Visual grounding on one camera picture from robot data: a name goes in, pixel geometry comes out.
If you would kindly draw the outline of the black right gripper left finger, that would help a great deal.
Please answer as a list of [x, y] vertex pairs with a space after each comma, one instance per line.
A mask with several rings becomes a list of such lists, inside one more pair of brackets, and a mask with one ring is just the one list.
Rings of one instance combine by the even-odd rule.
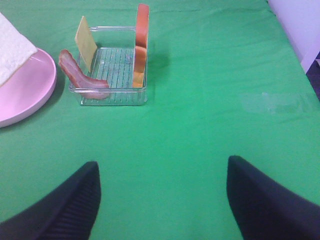
[[101, 202], [99, 165], [89, 161], [44, 198], [1, 222], [2, 240], [87, 240]]

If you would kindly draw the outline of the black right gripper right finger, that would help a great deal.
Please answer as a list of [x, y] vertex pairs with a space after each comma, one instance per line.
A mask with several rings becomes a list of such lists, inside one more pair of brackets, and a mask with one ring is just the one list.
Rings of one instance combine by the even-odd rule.
[[245, 240], [318, 240], [320, 207], [240, 156], [227, 164], [228, 202]]

